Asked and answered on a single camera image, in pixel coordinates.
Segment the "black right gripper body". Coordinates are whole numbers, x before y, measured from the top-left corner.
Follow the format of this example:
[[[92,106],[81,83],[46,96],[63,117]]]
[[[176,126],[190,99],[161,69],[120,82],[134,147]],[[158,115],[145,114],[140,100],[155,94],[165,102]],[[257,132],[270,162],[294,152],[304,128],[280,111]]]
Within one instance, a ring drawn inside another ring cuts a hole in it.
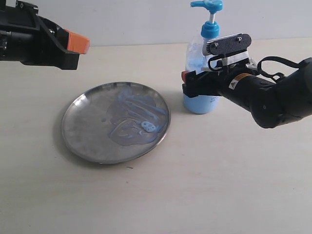
[[[255,68],[235,66],[214,75],[214,95],[225,98],[258,98],[263,95],[263,79]]]

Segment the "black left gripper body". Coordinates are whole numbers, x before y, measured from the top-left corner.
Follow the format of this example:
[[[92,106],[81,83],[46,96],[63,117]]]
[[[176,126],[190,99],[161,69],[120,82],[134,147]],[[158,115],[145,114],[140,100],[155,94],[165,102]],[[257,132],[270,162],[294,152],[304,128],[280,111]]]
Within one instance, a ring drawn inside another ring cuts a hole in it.
[[[0,59],[21,63],[48,63],[47,39],[39,8],[17,0],[15,6],[0,2]]]

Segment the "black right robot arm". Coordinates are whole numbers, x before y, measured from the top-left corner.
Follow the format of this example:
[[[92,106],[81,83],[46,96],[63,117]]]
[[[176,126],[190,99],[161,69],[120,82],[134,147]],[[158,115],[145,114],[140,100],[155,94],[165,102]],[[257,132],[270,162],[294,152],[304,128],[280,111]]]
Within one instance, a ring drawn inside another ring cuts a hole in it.
[[[268,74],[261,63],[240,62],[217,71],[182,73],[182,90],[189,98],[222,96],[250,112],[264,129],[297,122],[312,114],[312,59],[299,63],[281,57],[265,57],[296,69],[286,76]]]

